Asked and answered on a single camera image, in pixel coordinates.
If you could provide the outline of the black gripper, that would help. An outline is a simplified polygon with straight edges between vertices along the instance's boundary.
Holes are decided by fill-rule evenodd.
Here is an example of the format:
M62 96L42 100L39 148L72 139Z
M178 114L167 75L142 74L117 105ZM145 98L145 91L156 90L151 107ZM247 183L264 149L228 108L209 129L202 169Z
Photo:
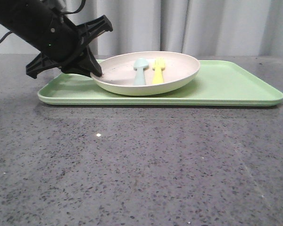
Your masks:
M112 24L105 15L80 25L74 25L66 17L63 23L53 20L40 54L26 66L26 74L36 79L39 73L56 67L66 74L101 77L102 68L89 43L111 31Z

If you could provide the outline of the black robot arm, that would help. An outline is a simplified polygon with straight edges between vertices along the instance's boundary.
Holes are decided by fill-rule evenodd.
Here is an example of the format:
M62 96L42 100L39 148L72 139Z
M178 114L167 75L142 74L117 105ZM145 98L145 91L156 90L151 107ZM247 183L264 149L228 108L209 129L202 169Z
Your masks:
M26 66L28 76L35 79L51 68L87 77L102 76L89 44L102 33L111 32L111 22L102 15L75 25L68 14L56 1L0 0L0 24L40 51Z

